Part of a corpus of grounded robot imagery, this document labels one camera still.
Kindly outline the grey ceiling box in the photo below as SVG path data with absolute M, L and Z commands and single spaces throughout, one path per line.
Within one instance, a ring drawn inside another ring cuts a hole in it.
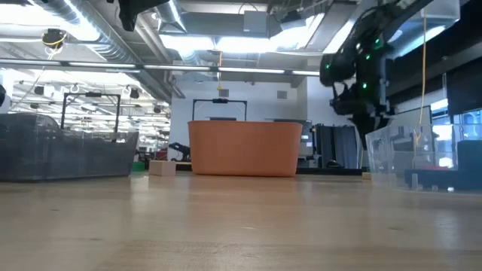
M 250 37 L 267 37 L 268 19 L 265 11 L 245 11 L 243 33 Z

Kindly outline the silver ventilation duct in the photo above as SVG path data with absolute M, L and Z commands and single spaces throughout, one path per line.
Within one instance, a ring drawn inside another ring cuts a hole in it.
M 100 13 L 85 0 L 31 0 L 70 27 L 70 35 L 92 41 L 90 49 L 107 62 L 140 64 L 142 61 L 113 30 Z

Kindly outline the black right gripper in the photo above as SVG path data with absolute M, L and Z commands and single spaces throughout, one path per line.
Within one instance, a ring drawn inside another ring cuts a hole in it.
M 358 134 L 361 137 L 363 148 L 367 149 L 366 135 L 389 125 L 389 116 L 395 115 L 395 107 L 385 103 L 377 104 L 368 98 L 362 97 L 362 91 L 356 84 L 350 87 L 343 85 L 342 93 L 338 93 L 336 87 L 332 86 L 333 99 L 330 106 L 337 115 L 352 115 Z

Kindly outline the long ceiling light strip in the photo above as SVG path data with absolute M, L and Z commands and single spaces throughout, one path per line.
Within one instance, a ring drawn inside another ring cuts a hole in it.
M 133 70 L 163 70 L 176 72 L 230 72 L 230 73 L 252 73 L 266 75 L 306 76 L 318 77 L 319 71 L 290 70 L 290 69 L 260 69 L 260 68 L 237 68 L 227 66 L 205 66 L 205 65 L 173 65 L 173 64 L 139 64 L 139 63 L 113 63 L 113 62 L 74 62 L 39 59 L 9 59 L 0 58 L 1 66 L 12 67 L 55 67 L 64 69 L 104 69 L 118 71 Z

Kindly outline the black station frame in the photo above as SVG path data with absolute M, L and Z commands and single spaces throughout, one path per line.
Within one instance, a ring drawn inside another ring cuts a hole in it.
M 67 103 L 69 96 L 75 96 L 75 98 Z M 114 123 L 114 135 L 111 139 L 111 142 L 117 142 L 117 132 L 118 132 L 118 126 L 119 126 L 119 117 L 120 117 L 120 112 L 121 112 L 121 95 L 120 94 L 102 94 L 101 92 L 87 92 L 87 93 L 64 93 L 63 94 L 63 108 L 62 108 L 62 113 L 61 113 L 61 122 L 60 122 L 60 129 L 64 130 L 64 125 L 65 125 L 65 118 L 66 118 L 66 109 L 67 107 L 74 102 L 79 96 L 86 96 L 90 98 L 102 98 L 103 96 L 106 97 L 116 97 L 117 98 L 117 103 L 116 105 L 116 115 L 115 115 L 115 123 Z
M 244 121 L 247 121 L 247 111 L 248 111 L 248 102 L 245 100 L 232 100 L 232 99 L 223 99 L 223 98 L 216 98 L 216 99 L 193 99 L 192 101 L 192 115 L 191 120 L 195 120 L 195 111 L 196 111 L 196 103 L 197 102 L 211 102 L 214 104 L 227 104 L 227 103 L 242 103 L 244 104 Z

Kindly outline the orange plastic bin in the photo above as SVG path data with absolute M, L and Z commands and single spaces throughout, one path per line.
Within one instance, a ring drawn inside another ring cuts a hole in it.
M 188 122 L 192 171 L 198 175 L 293 177 L 302 126 L 289 122 Z

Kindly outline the smoky dark plastic bin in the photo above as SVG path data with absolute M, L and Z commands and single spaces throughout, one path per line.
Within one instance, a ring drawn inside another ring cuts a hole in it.
M 0 182 L 126 176 L 137 132 L 61 129 L 43 114 L 0 114 Z

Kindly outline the clear plastic bin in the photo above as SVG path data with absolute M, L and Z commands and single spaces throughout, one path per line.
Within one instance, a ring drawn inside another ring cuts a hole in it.
M 365 140 L 374 184 L 482 194 L 482 124 L 391 125 Z

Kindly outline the dark grey curtain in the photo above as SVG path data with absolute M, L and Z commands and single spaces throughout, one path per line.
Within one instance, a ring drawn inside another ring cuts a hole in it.
M 358 142 L 354 126 L 316 124 L 313 129 L 319 167 L 326 168 L 329 160 L 336 160 L 344 169 L 358 168 Z

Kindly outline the black aluminium table frame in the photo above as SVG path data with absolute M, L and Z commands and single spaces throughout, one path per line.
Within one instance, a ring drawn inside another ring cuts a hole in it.
M 175 162 L 175 169 L 181 172 L 191 172 L 191 163 Z M 362 176 L 366 173 L 363 169 L 344 169 L 344 168 L 306 168 L 298 167 L 297 175 L 346 175 L 346 176 Z

